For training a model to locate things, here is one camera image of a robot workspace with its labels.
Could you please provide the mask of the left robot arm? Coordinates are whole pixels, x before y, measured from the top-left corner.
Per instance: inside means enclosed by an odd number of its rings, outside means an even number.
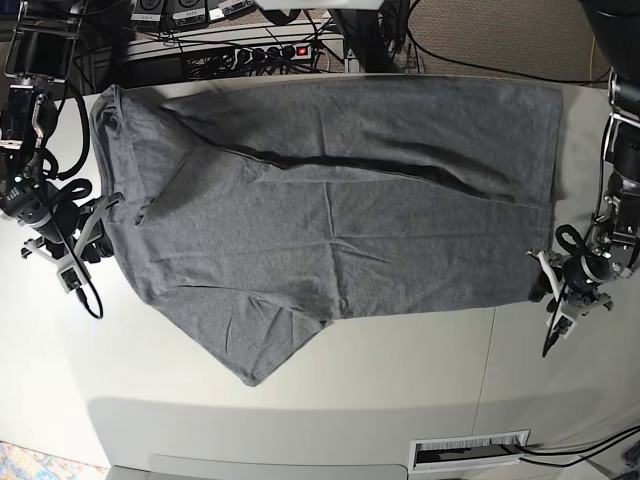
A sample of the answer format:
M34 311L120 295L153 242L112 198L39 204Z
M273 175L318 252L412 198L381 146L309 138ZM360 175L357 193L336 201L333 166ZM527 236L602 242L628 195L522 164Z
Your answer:
M612 166L607 181L599 182L603 213L594 212L587 233L568 224L556 228L566 254L552 262L560 282L560 298L592 303L599 286L631 276L639 268L639 3L584 1L582 9L611 66L607 121L599 173Z

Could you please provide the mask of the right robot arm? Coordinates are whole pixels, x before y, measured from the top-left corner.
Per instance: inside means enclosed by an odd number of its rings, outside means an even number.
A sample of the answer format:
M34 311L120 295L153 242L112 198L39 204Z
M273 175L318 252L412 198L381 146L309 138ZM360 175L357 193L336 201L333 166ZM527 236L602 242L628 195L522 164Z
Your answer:
M59 259L76 245L77 233L96 210L91 183L78 178L89 154L86 104L70 80L83 22L94 15L90 1L21 1L4 74L9 81L1 108L1 213L38 232L36 245ZM81 153L68 169L47 143L63 104L57 89L73 98L81 121Z

